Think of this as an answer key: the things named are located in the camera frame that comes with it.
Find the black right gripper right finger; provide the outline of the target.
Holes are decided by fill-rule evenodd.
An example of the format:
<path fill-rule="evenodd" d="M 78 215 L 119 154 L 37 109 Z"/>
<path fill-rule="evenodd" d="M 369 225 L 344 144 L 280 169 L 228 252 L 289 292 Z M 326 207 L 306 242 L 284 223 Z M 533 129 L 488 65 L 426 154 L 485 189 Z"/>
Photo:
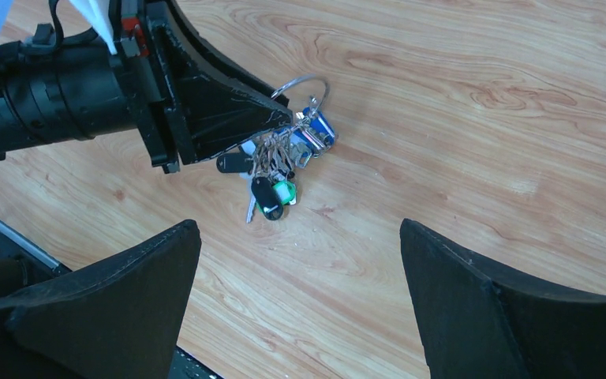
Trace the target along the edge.
<path fill-rule="evenodd" d="M 433 378 L 606 378 L 606 295 L 519 271 L 415 220 L 406 281 Z"/>

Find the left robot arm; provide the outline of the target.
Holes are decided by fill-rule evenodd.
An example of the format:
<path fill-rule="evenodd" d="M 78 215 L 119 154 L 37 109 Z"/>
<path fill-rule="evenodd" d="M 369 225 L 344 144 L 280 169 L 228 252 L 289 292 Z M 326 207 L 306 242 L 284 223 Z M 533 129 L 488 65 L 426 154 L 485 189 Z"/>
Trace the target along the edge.
<path fill-rule="evenodd" d="M 0 45 L 0 160 L 137 129 L 166 173 L 292 122 L 288 99 L 202 38 L 176 1 L 110 1 L 107 32 L 67 36 L 57 2 Z"/>

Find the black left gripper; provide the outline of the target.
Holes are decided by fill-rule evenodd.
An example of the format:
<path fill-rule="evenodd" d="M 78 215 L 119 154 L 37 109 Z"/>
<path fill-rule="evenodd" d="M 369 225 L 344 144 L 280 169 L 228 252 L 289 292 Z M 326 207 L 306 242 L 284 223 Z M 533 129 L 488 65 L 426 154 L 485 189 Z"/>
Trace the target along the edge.
<path fill-rule="evenodd" d="M 173 16 L 148 20 L 164 95 L 150 58 L 146 2 L 109 2 L 119 60 L 114 75 L 153 167 L 173 174 L 180 171 L 178 155 L 199 163 L 290 124 L 287 99 L 271 99 L 274 87 L 203 38 L 177 1 L 166 3 Z"/>

